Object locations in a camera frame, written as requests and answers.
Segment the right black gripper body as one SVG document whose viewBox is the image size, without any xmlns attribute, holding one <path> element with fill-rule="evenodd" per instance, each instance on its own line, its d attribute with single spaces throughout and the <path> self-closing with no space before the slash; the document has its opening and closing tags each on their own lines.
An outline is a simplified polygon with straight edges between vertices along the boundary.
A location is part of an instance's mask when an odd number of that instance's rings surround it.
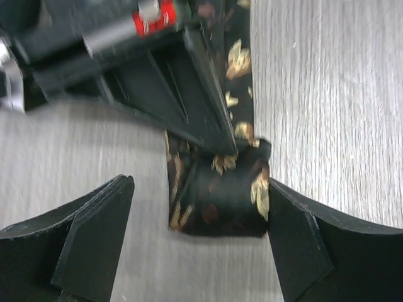
<svg viewBox="0 0 403 302">
<path fill-rule="evenodd" d="M 55 94 L 114 100 L 106 72 L 131 49 L 198 26 L 188 1 L 2 1 L 1 106 Z"/>
</svg>

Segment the black gold leaf tie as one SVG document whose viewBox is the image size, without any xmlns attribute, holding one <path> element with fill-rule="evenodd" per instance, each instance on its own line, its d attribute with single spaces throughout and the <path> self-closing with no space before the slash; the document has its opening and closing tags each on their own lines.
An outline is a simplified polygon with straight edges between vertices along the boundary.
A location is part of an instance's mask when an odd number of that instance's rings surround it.
<svg viewBox="0 0 403 302">
<path fill-rule="evenodd" d="M 267 232 L 270 145 L 254 134 L 249 1 L 197 1 L 224 79 L 237 152 L 210 155 L 165 135 L 169 229 L 193 236 L 263 237 Z"/>
</svg>

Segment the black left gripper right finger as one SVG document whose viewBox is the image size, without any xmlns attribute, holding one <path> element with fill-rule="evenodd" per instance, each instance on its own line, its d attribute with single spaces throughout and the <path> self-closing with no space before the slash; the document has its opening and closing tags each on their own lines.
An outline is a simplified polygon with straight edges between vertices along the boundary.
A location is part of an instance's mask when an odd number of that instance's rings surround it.
<svg viewBox="0 0 403 302">
<path fill-rule="evenodd" d="M 402 301 L 402 230 L 270 180 L 268 235 L 285 301 Z"/>
</svg>

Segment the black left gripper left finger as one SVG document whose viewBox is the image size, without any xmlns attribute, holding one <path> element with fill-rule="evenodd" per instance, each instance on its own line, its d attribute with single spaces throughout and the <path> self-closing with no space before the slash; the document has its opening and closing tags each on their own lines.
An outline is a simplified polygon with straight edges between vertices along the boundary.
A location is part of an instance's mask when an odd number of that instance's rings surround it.
<svg viewBox="0 0 403 302">
<path fill-rule="evenodd" d="M 109 301 L 135 184 L 119 175 L 1 230 L 1 301 Z"/>
</svg>

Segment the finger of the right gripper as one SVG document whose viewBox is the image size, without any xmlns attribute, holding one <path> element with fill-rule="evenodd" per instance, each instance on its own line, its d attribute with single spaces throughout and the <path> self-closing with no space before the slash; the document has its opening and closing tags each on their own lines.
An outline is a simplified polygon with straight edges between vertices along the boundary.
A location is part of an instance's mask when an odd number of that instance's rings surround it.
<svg viewBox="0 0 403 302">
<path fill-rule="evenodd" d="M 210 42 L 201 26 L 131 49 L 106 72 L 115 101 L 205 152 L 229 155 L 236 143 Z"/>
</svg>

